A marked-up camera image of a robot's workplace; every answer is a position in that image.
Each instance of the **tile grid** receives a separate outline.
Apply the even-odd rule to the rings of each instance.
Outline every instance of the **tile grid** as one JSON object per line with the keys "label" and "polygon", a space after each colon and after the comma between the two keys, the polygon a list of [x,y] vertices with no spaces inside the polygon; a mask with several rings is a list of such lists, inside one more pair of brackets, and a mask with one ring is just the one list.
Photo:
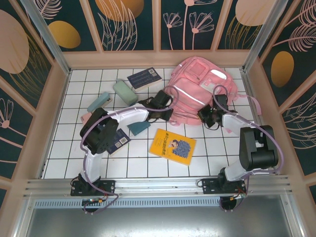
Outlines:
{"label": "tile grid", "polygon": [[[166,86],[167,85],[167,83],[168,83],[168,76],[170,76],[170,75],[168,75],[168,72],[170,72],[172,69],[157,69],[157,70],[159,70],[159,72],[158,72],[158,74],[160,74],[161,76],[163,75],[163,84],[162,84],[162,86],[164,87],[164,86]],[[76,74],[79,74],[79,73],[81,73],[80,72],[81,70],[77,70],[75,73]],[[62,157],[62,158],[60,158],[60,157],[54,157],[54,156],[52,156],[52,152],[54,151],[54,150],[56,150],[54,147],[52,147],[52,149],[51,149],[51,151],[50,151],[50,157],[49,157],[49,160],[47,161],[47,166],[49,166],[49,161],[50,160],[67,160],[67,164],[66,164],[66,168],[65,168],[65,172],[64,172],[64,175],[63,175],[63,178],[70,178],[70,176],[69,176],[69,174],[67,175],[67,173],[68,173],[68,170],[70,170],[72,167],[70,166],[70,162],[69,161],[71,161],[71,163],[73,163],[74,162],[74,160],[78,160],[78,164],[81,162],[81,160],[83,160],[83,155],[82,156],[79,156],[79,155],[76,155],[75,153],[75,143],[76,144],[78,144],[79,143],[79,139],[80,138],[78,138],[78,136],[76,137],[75,136],[75,134],[76,133],[79,133],[79,130],[78,131],[76,131],[76,129],[77,129],[77,126],[79,127],[80,126],[80,121],[79,121],[79,118],[80,118],[80,116],[82,115],[82,113],[86,110],[86,107],[87,107],[87,105],[89,104],[89,103],[87,103],[86,101],[84,101],[85,99],[86,99],[86,95],[88,95],[88,96],[90,96],[90,95],[96,95],[95,96],[95,98],[97,98],[97,96],[99,96],[100,94],[102,94],[102,92],[103,91],[101,91],[101,88],[104,88],[104,87],[102,87],[103,86],[103,84],[105,84],[105,85],[108,85],[108,87],[106,88],[107,90],[111,90],[112,89],[112,87],[111,88],[109,88],[109,82],[111,83],[111,84],[114,84],[115,83],[115,81],[116,80],[114,80],[114,77],[112,77],[113,79],[111,79],[111,80],[108,80],[108,79],[105,79],[104,80],[104,78],[103,77],[105,77],[105,76],[107,76],[107,73],[109,73],[110,71],[113,71],[113,72],[115,72],[116,74],[115,74],[115,79],[123,79],[127,84],[128,84],[128,81],[127,81],[127,78],[123,78],[122,77],[122,75],[125,73],[125,74],[127,74],[127,75],[131,75],[131,74],[133,74],[133,73],[136,73],[136,72],[138,72],[138,71],[141,71],[141,70],[138,70],[138,69],[130,69],[130,70],[126,70],[125,72],[124,72],[124,70],[106,70],[107,72],[106,73],[104,73],[104,71],[105,70],[83,70],[83,71],[85,71],[85,77],[83,78],[82,77],[82,75],[81,75],[81,77],[82,78],[79,78],[78,80],[77,80],[77,78],[73,78],[73,76],[74,76],[74,74],[75,73],[73,73],[72,72],[72,80],[70,80],[70,82],[69,82],[69,84],[68,84],[68,89],[67,89],[67,93],[66,93],[66,96],[80,96],[80,102],[79,102],[79,106],[78,107],[76,107],[75,106],[75,108],[73,108],[73,106],[71,107],[69,107],[68,105],[65,105],[66,104],[66,98],[64,99],[64,101],[63,101],[63,110],[78,110],[78,112],[77,112],[77,114],[76,114],[76,121],[75,121],[75,127],[74,127],[74,130],[73,130],[73,133],[72,133],[72,139],[69,141],[68,139],[65,139],[65,140],[61,140],[61,139],[56,139],[56,134],[57,134],[57,130],[58,130],[58,128],[56,129],[56,132],[55,132],[55,136],[54,136],[54,141],[53,141],[53,146],[54,146],[54,143],[57,141],[59,141],[59,142],[71,142],[70,143],[70,147],[69,147],[69,151],[68,151],[68,157]],[[90,71],[94,71],[94,72],[92,72],[91,74],[93,74],[93,73],[96,73],[97,71],[99,71],[99,73],[100,73],[100,80],[94,80],[94,78],[92,78],[92,77],[89,77],[89,79],[87,78],[88,77],[88,74],[90,73]],[[98,82],[98,85],[99,85],[99,87],[98,87],[98,91],[96,91],[96,93],[95,94],[89,94],[90,92],[92,92],[91,91],[91,89],[92,90],[94,90],[94,87],[88,87],[88,85],[90,86],[91,85],[91,83],[90,82],[93,82],[93,86],[95,87],[95,85],[96,85],[96,83],[95,82]],[[243,93],[244,92],[244,88],[243,88],[243,84],[242,84],[242,80],[241,80],[241,78],[236,78],[236,80],[235,80],[235,82],[236,82],[236,84],[238,85],[238,88],[241,88],[239,91],[241,92],[241,93]],[[76,90],[74,90],[74,87],[73,86],[75,86],[75,85],[80,85],[80,86],[82,86],[83,85],[83,87],[82,87],[82,90],[81,90],[81,87],[80,87],[80,91],[81,91],[81,93],[80,93],[80,91],[77,91],[76,92]],[[146,89],[146,91],[147,92],[144,92],[144,91],[141,91],[140,93],[137,93],[138,94],[138,96],[139,97],[141,97],[141,96],[145,96],[146,95],[146,98],[148,98],[151,94],[153,94],[154,95],[154,93],[156,93],[156,92],[158,92],[158,90],[159,90],[159,87],[158,88],[153,88],[153,87],[151,87],[151,88],[147,88]],[[122,104],[122,102],[120,101],[120,98],[119,97],[116,97],[116,94],[115,93],[110,93],[111,94],[111,96],[112,97],[114,97],[114,99],[113,99],[113,106],[110,106],[110,105],[108,105],[108,106],[106,106],[106,108],[113,108],[113,110],[117,110],[117,109],[120,109],[120,108],[124,108],[124,104]],[[89,100],[90,100],[90,103],[94,100],[94,98],[92,98],[92,96],[89,98]],[[235,103],[232,105],[232,107],[233,108],[235,108],[235,107],[238,107],[238,110],[240,109],[240,108],[242,108],[242,107],[245,107],[245,108],[249,108],[249,110],[250,110],[250,107],[249,107],[249,102],[247,103],[247,102],[245,102],[245,100],[244,101],[242,101],[241,103],[236,103],[236,105],[235,105]],[[165,122],[165,121],[158,121],[158,123],[161,123],[161,122],[164,122],[165,123],[165,129],[166,130],[170,130],[171,129],[171,131],[174,131],[175,130],[175,132],[176,133],[179,133],[179,134],[181,134],[182,133],[182,135],[188,135],[188,136],[190,136],[189,134],[188,134],[188,132],[187,132],[187,129],[189,129],[189,126],[180,126],[180,128],[178,128],[178,130],[179,130],[179,132],[177,132],[176,130],[177,130],[177,128],[176,127],[173,127],[173,126],[168,126],[167,125],[167,123]],[[63,117],[63,114],[60,114],[60,116],[59,116],[59,120],[58,120],[58,126],[59,125],[72,125],[72,123],[64,123],[64,117]],[[128,130],[128,131],[125,131],[130,137],[132,136],[132,134],[130,133],[130,131]],[[202,140],[203,139],[203,141],[204,141],[204,148],[205,148],[205,152],[203,153],[203,152],[201,152],[201,153],[199,153],[199,154],[197,154],[197,155],[194,155],[194,157],[193,157],[193,160],[194,159],[196,159],[197,161],[199,161],[199,162],[201,162],[202,160],[204,160],[205,161],[205,159],[206,159],[206,161],[205,161],[205,165],[207,165],[207,169],[208,169],[208,171],[207,171],[207,174],[206,175],[216,175],[216,174],[214,174],[213,172],[211,172],[211,170],[210,170],[210,167],[213,165],[213,161],[212,161],[212,158],[218,158],[219,156],[216,156],[216,155],[211,155],[210,153],[208,153],[208,149],[207,149],[207,142],[206,142],[206,140],[208,139],[208,140],[213,140],[213,141],[215,141],[214,139],[219,139],[219,138],[222,138],[222,140],[223,140],[223,145],[224,145],[224,150],[225,150],[225,153],[222,153],[221,154],[221,157],[222,158],[224,158],[224,157],[226,157],[226,163],[227,163],[227,165],[228,165],[228,163],[229,163],[229,156],[230,157],[232,157],[232,158],[234,158],[235,156],[231,156],[231,155],[229,155],[228,154],[228,152],[227,152],[227,149],[226,149],[226,141],[225,141],[225,138],[227,138],[227,137],[232,137],[231,135],[227,135],[227,136],[225,136],[224,135],[224,131],[220,131],[220,135],[218,135],[218,136],[213,136],[213,135],[206,135],[206,132],[205,132],[205,130],[204,130],[204,127],[202,127],[202,129],[201,129],[201,134],[199,135],[199,136],[197,136],[197,135],[195,135],[195,136],[193,136],[192,138],[194,138],[194,139],[200,139],[200,140]],[[159,159],[163,159],[163,158],[159,158],[159,157],[154,157],[153,155],[151,155],[151,154],[149,154],[148,153],[148,151],[149,151],[149,147],[150,147],[150,141],[152,141],[152,139],[153,139],[153,137],[154,137],[154,135],[151,133],[150,134],[150,130],[149,129],[147,129],[147,136],[145,137],[145,138],[137,138],[137,137],[131,137],[131,139],[132,139],[132,141],[133,140],[137,140],[137,141],[147,141],[146,143],[147,143],[147,154],[146,155],[144,155],[143,153],[142,153],[142,155],[140,156],[139,154],[135,154],[135,155],[132,155],[131,153],[132,153],[132,150],[133,151],[135,151],[134,149],[130,149],[130,145],[131,145],[131,143],[130,144],[128,144],[127,145],[127,150],[126,150],[126,155],[125,156],[122,156],[122,157],[109,157],[108,155],[106,155],[106,157],[103,157],[103,159],[107,159],[105,162],[105,177],[107,177],[107,178],[116,178],[115,177],[115,175],[113,176],[113,172],[111,172],[111,168],[117,168],[116,166],[115,166],[115,164],[114,164],[114,161],[117,163],[118,161],[119,161],[119,159],[121,159],[120,160],[120,168],[121,168],[121,166],[123,165],[123,166],[126,166],[126,172],[124,172],[124,175],[119,175],[119,176],[117,176],[117,178],[119,178],[119,177],[122,177],[122,178],[126,178],[126,177],[139,177],[139,176],[133,176],[132,175],[132,173],[133,173],[133,171],[134,171],[134,173],[138,173],[138,172],[135,172],[135,169],[137,170],[137,168],[138,167],[135,167],[135,166],[133,166],[133,164],[141,164],[141,166],[143,167],[143,168],[147,168],[147,170],[146,170],[146,172],[143,172],[144,173],[144,175],[141,175],[142,177],[153,177],[152,176],[152,174],[150,174],[150,170],[152,170],[152,165],[150,165],[150,164],[152,164],[154,161],[155,162],[157,162]],[[178,166],[177,167],[177,165],[178,164],[175,164],[173,161],[169,161],[169,160],[165,160],[165,159],[163,159],[164,161],[167,161],[166,163],[166,175],[163,175],[163,176],[160,176],[160,177],[165,177],[165,176],[168,176],[168,177],[171,177],[171,176],[190,176],[191,174],[192,174],[192,176],[199,176],[199,174],[198,174],[198,172],[197,172],[197,169],[198,169],[198,167],[196,167],[196,165],[193,167],[193,165],[190,165],[190,166],[188,166],[188,169],[187,169],[187,171],[184,173],[184,172],[177,172],[177,170],[175,171],[175,169],[177,169],[177,168],[181,168],[183,165],[181,165],[181,166]],[[47,175],[46,176],[46,173],[47,173],[47,169],[46,169],[46,172],[45,172],[45,178],[52,178],[52,176],[54,176],[53,174],[51,175],[51,174],[49,174],[49,175]]]}

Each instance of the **white tile floor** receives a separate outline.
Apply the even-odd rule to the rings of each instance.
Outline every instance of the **white tile floor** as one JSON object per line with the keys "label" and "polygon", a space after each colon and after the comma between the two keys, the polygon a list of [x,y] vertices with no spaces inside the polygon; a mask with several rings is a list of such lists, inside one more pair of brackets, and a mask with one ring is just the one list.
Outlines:
{"label": "white tile floor", "polygon": [[[143,69],[72,71],[43,178],[73,178],[78,175],[84,155],[79,148],[79,132],[82,128],[80,117],[104,91],[110,93],[113,98],[113,102],[105,107],[106,110],[126,107],[126,104],[116,96],[112,87],[117,79],[124,80],[131,87],[127,76],[141,70]],[[170,80],[172,70],[172,68],[156,69],[163,79],[162,83],[138,92],[139,100],[155,96],[160,89],[163,89]],[[239,93],[245,94],[239,69],[225,70],[233,76]],[[230,108],[235,109],[247,119],[253,119],[247,98],[239,98]],[[197,140],[190,166],[148,153],[158,128]],[[101,167],[102,178],[217,175],[221,168],[238,159],[239,139],[225,129],[211,131],[203,126],[190,125],[174,127],[162,120],[151,124],[137,136],[133,136],[127,127],[123,129],[130,136],[131,142],[113,157],[108,157],[108,154],[104,153]]]}

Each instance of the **pink backpack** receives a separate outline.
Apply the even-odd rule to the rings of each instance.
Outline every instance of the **pink backpack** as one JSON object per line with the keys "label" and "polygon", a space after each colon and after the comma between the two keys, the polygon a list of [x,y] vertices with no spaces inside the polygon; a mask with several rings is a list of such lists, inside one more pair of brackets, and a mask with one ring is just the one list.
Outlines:
{"label": "pink backpack", "polygon": [[[201,57],[190,57],[179,64],[172,72],[168,85],[175,87],[179,92],[179,101],[173,107],[170,123],[179,126],[182,123],[201,125],[197,116],[198,111],[207,104],[212,106],[213,88],[221,84],[228,90],[228,105],[237,99],[237,86],[232,77]],[[177,97],[176,91],[167,87],[166,92]],[[225,94],[223,88],[218,88],[216,94]]]}

